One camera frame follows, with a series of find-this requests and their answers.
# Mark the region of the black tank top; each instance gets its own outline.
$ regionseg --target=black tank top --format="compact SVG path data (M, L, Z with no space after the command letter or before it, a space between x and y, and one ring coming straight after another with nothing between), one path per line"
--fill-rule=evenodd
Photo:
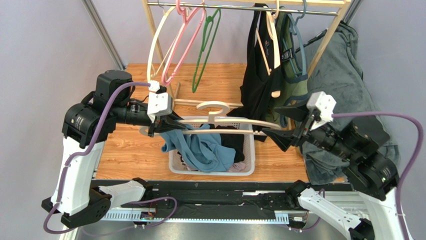
M256 3L255 6L262 8L266 5ZM256 41L257 26L261 42ZM270 75L268 75L261 48L263 48L265 52L269 67L273 68L274 46L268 34L267 15L264 11L254 11L254 17L251 22L247 41L247 67L245 69L242 86L239 87L241 90L241 103L243 107L230 111L227 114L229 117L242 117L265 121L268 104L271 100L271 93L281 90L281 84L284 80L281 66L273 69ZM261 131L262 128L263 126L253 126L254 131ZM264 142L266 136L254 136L254 139Z

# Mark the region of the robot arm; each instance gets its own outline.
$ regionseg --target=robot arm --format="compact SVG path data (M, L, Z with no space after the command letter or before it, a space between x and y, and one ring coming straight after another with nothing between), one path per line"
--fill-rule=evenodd
M129 202L143 201L152 197L152 186L140 178L114 186L92 186L91 180L104 150L108 134L117 123L149 126L149 134L162 133L171 129L185 129L172 111L170 96L156 81L150 82L149 104L132 99L133 89L124 88L114 99L100 134L91 151L84 152L95 132L107 102L121 85L132 82L132 76L124 71L110 70L98 76L96 91L91 92L81 103L72 106L65 114L62 133L63 157L58 184L52 197L42 201L41 206L48 212L57 205L54 213L62 213L61 222L68 228L76 228L102 219L110 208ZM62 188L62 196L57 202Z
M294 186L298 191L292 188L286 190L287 196L293 192L289 196L289 205L318 214L347 239L404 239L395 199L399 182L398 169L390 159L378 152L390 136L376 117L354 118L342 131L336 131L329 124L333 120L335 105L332 96L324 92L313 93L306 102L275 108L281 115L300 122L299 128L262 131L284 152L290 146L300 147L308 142L349 162L343 173L364 199L372 225L366 219L345 215L346 212L331 206L327 200L303 186L301 181Z

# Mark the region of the pink hanger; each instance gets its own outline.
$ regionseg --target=pink hanger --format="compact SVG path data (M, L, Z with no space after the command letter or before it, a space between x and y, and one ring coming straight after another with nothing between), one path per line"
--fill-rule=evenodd
M184 35L185 29L188 26L188 23L192 20L192 18L195 16L195 14L202 9L202 16L201 16L201 21L199 22L194 34L192 35L191 40L189 41L188 46L185 49L185 52L183 53L182 57L180 58L179 62L177 63L176 67L174 68L173 72L171 73L171 75L168 77L168 79L166 79L166 74L170 68L170 64L172 63L172 59L173 56L175 55L177 46L179 45L179 42L181 41L182 36ZM177 37L175 38L175 40L172 42L172 47L170 50L170 54L168 56L168 59L165 63L164 66L164 70L162 72L161 75L161 82L164 86L168 86L171 82L172 79L175 77L176 73L178 72L179 68L182 66L182 63L184 62L188 51L190 50L192 44L194 43L195 38L197 37L198 32L200 31L201 25L203 24L204 18L206 17L206 10L203 7L197 7L194 10L191 11L191 13L187 16L187 10L186 8L181 8L181 1L180 0L176 0L176 11L179 15L183 16L183 24L180 27L180 30L177 34Z

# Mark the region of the gray floor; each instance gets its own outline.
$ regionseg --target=gray floor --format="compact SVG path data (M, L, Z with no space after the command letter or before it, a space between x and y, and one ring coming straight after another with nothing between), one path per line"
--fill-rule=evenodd
M317 217L312 214L310 226ZM131 226L130 222L100 221L85 227L91 234L105 234ZM296 233L287 227L273 224L222 224L222 223L164 223L148 229L128 229L104 237L90 237L79 231L78 240L344 240L345 237L321 220L309 232Z

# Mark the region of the white wall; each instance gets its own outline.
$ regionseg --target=white wall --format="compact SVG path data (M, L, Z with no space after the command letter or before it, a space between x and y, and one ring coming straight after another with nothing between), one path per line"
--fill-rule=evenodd
M115 66L79 0L0 9L0 238L58 239L43 231L41 201L57 184L64 116Z
M424 0L365 0L351 26L359 34L358 60L374 102L383 111L411 115L426 127L424 9ZM387 121L400 146L401 174L413 153L417 131L408 121ZM421 151L402 190L402 206L415 239L426 234L425 153Z
M152 35L145 16L144 7L141 0L93 0L97 11L108 31L109 36L114 42L118 53L124 64L129 63L147 63L148 55L152 43ZM173 3L173 0L160 0L159 2ZM187 0L187 3L199 4L202 1ZM251 3L223 2L223 1L206 1L209 5L237 5L252 6ZM289 9L303 9L300 6L287 6ZM163 17L163 10L159 6L151 6L155 24L158 26ZM336 11L333 8L308 7L309 11ZM212 15L215 9L207 9L207 14ZM209 63L245 63L247 51L247 37L249 35L250 25L253 19L252 11L229 10L221 11L222 17L216 38L211 50ZM189 39L191 39L198 23L201 19L201 11L194 16L194 19L187 28L187 32L181 40L180 47L176 52L174 63L182 56ZM306 15L298 24L302 33L302 39L307 42L319 32L327 28L332 16ZM169 49L175 35L182 25L182 17L174 11L167 19L163 29L161 30L159 39L165 54ZM196 63L202 42L201 30L190 52L188 53L185 63ZM154 63L158 63L157 55L154 55Z

